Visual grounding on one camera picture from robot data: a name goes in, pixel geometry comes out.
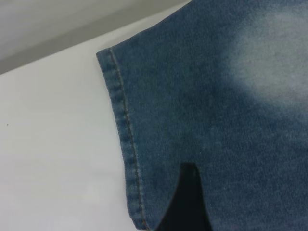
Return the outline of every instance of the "seam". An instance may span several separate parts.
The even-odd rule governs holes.
[[[138,164],[137,164],[136,149],[135,149],[134,140],[133,140],[133,136],[132,136],[132,132],[131,132],[131,128],[130,128],[130,120],[129,120],[129,117],[128,117],[128,109],[127,109],[127,104],[126,104],[126,97],[125,97],[125,94],[124,94],[123,83],[122,83],[122,80],[121,80],[121,73],[120,73],[120,69],[118,67],[118,64],[115,60],[116,58],[115,58],[115,55],[112,51],[112,48],[109,48],[109,52],[111,54],[112,62],[116,66],[116,76],[117,76],[117,79],[119,81],[120,88],[121,88],[122,95],[123,95],[123,106],[124,106],[125,119],[126,119],[128,134],[129,134],[129,138],[130,138],[130,145],[131,145],[131,149],[132,149],[132,152],[133,152],[133,155],[134,155],[135,172],[136,172],[136,179],[137,179],[136,183],[137,183],[137,190],[138,190],[138,196],[139,196],[139,208],[140,208],[140,211],[141,211],[142,223],[145,226],[146,230],[150,230],[146,221],[145,221],[145,216],[144,216],[143,209],[142,209],[141,192],[140,192],[140,177],[138,175]]]

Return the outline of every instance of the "blue denim fabric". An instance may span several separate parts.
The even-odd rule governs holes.
[[[213,230],[308,230],[308,0],[193,0],[97,56],[138,229],[188,161]]]

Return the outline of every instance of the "faded wash spot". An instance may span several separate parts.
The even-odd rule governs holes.
[[[257,100],[308,112],[308,5],[250,17],[228,59],[234,82]]]

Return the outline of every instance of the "denim sleeve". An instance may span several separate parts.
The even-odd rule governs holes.
[[[193,0],[97,57],[138,229],[188,161],[213,230],[308,230],[307,0]]]

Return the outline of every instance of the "white table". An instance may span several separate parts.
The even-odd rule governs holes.
[[[136,230],[96,52],[179,7],[0,76],[0,230]]]

